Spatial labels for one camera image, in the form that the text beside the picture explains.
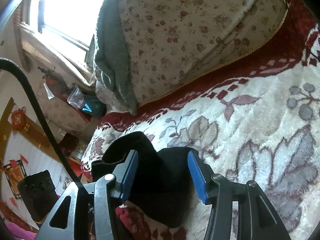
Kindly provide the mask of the pink sleeve forearm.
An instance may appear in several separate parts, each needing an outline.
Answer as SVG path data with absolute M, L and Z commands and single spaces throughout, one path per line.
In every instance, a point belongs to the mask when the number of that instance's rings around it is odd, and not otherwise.
M 36 238 L 37 233 L 24 230 L 15 223 L 5 222 L 5 224 L 15 239 L 34 240 Z

